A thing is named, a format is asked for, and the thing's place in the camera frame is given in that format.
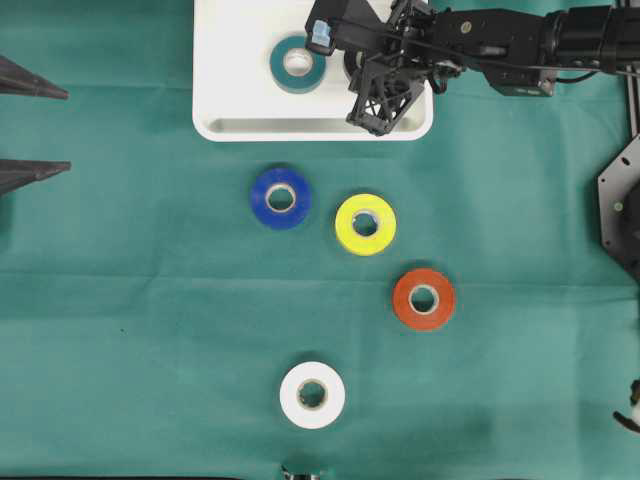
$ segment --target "cable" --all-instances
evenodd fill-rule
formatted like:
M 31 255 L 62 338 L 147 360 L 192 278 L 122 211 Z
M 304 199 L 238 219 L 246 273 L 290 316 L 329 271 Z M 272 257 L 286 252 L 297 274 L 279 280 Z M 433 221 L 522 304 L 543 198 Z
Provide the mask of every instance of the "cable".
M 582 75 L 582 76 L 576 77 L 576 78 L 556 78 L 556 82 L 558 82 L 558 83 L 580 83 L 580 82 L 583 82 L 585 80 L 590 79 L 591 77 L 593 77 L 597 73 L 598 72 L 589 72 L 586 75 Z
M 363 25 L 361 23 L 357 23 L 357 22 L 352 22 L 350 20 L 344 20 L 344 19 L 338 19 L 338 18 L 334 18 L 334 19 L 330 19 L 329 20 L 330 24 L 335 25 L 337 24 L 345 24 L 345 25 L 351 25 L 353 27 L 357 27 L 357 28 L 361 28 L 363 30 L 367 30 L 369 32 L 373 32 L 376 33 L 380 36 L 384 36 L 384 37 L 388 37 L 388 38 L 393 38 L 395 40 L 399 40 L 399 41 L 405 41 L 408 43 L 411 43 L 413 45 L 417 45 L 420 47 L 424 47 L 427 48 L 429 50 L 433 50 L 435 52 L 440 52 L 440 53 L 444 53 L 446 55 L 454 55 L 456 57 L 460 57 L 460 58 L 466 58 L 466 59 L 471 59 L 474 62 L 478 63 L 479 65 L 489 65 L 489 66 L 494 66 L 494 67 L 501 67 L 501 68 L 508 68 L 508 69 L 512 69 L 512 70 L 547 70 L 547 71 L 556 71 L 556 72 L 588 72 L 588 73 L 599 73 L 601 72 L 600 69 L 598 68 L 590 68 L 590 67 L 560 67 L 560 66 L 555 66 L 555 65 L 514 65 L 512 63 L 508 63 L 508 62 L 502 62 L 500 60 L 485 60 L 482 58 L 478 58 L 478 57 L 474 57 L 472 55 L 467 55 L 465 53 L 460 53 L 457 52 L 451 48 L 446 48 L 446 47 L 440 47 L 438 45 L 433 45 L 432 43 L 428 43 L 428 42 L 422 42 L 420 40 L 413 40 L 411 38 L 406 38 L 403 37 L 402 35 L 397 35 L 394 33 L 390 33 L 390 32 L 382 32 L 380 30 L 378 30 L 377 28 L 373 28 L 373 27 L 368 27 L 366 25 Z M 615 72 L 616 75 L 622 75 L 625 77 L 634 77 L 634 78 L 640 78 L 640 73 L 632 73 L 632 72 L 627 72 L 625 70 L 616 70 Z

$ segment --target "green tablecloth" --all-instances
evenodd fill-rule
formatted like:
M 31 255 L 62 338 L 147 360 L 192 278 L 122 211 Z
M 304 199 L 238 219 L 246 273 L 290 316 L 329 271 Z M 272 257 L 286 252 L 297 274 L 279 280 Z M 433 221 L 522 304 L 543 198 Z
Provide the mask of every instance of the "green tablecloth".
M 599 247 L 594 184 L 628 140 L 621 80 L 536 100 L 469 73 L 416 142 L 216 144 L 191 123 L 191 2 L 2 7 L 0 53 L 71 99 L 0 97 L 0 157 L 73 171 L 0 199 L 0 473 L 637 476 L 640 439 L 610 418 L 638 374 L 637 288 Z M 285 233 L 248 205 L 283 159 L 314 194 Z M 365 190 L 398 234 L 357 258 L 332 219 Z M 413 265 L 456 285 L 437 333 L 391 311 Z M 306 359 L 347 387 L 321 431 L 278 403 Z

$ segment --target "blue tape roll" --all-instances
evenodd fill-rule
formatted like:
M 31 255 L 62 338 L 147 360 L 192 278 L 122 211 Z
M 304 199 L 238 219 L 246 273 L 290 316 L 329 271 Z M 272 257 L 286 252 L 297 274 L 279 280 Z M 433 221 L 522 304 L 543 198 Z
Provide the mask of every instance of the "blue tape roll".
M 287 210 L 274 210 L 269 205 L 269 194 L 277 188 L 286 188 L 292 193 L 293 204 Z M 299 225 L 309 213 L 311 188 L 293 170 L 274 168 L 256 179 L 251 187 L 250 202 L 258 220 L 275 230 L 287 230 Z
M 307 93 L 320 85 L 324 72 L 327 69 L 327 61 L 322 55 L 317 55 L 305 49 L 305 37 L 296 35 L 287 37 L 276 45 L 271 52 L 271 73 L 273 78 L 286 92 Z M 303 49 L 311 55 L 313 65 L 311 70 L 302 76 L 291 75 L 284 67 L 284 59 L 293 49 Z

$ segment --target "teal tape roll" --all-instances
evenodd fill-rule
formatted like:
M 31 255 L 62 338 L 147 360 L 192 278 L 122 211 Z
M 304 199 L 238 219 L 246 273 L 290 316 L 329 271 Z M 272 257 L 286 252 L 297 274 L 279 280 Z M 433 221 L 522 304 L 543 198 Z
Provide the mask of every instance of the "teal tape roll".
M 287 37 L 271 52 L 271 73 L 286 92 L 307 93 L 320 85 L 327 61 L 304 47 L 305 37 Z

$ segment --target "tape roll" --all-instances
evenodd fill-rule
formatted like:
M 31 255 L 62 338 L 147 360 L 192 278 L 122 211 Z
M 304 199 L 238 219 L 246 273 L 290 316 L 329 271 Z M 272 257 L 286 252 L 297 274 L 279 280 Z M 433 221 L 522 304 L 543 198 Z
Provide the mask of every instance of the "tape roll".
M 356 232 L 354 222 L 358 215 L 370 215 L 376 223 L 372 235 Z M 382 252 L 396 234 L 396 215 L 382 198 L 362 193 L 348 198 L 336 215 L 336 236 L 342 246 L 355 255 L 371 256 Z
M 428 289 L 433 295 L 433 305 L 427 311 L 419 311 L 411 302 L 414 292 Z M 398 319 L 413 330 L 436 330 L 449 321 L 456 306 L 456 292 L 451 282 L 440 272 L 430 268 L 411 270 L 398 280 L 393 289 L 393 311 Z
M 324 389 L 324 397 L 318 405 L 307 405 L 301 398 L 301 391 L 308 384 L 316 384 Z M 293 367 L 280 385 L 282 411 L 292 423 L 310 430 L 333 423 L 342 413 L 345 398 L 340 375 L 320 362 L 305 362 Z
M 293 202 L 283 210 L 269 204 L 269 197 L 278 189 L 289 191 Z M 275 230 L 287 230 L 302 223 L 311 208 L 311 188 L 297 172 L 274 168 L 260 175 L 250 194 L 251 209 L 262 223 Z
M 289 93 L 308 93 L 315 89 L 327 69 L 322 55 L 305 48 L 305 37 L 287 37 L 271 52 L 271 73 L 280 88 Z

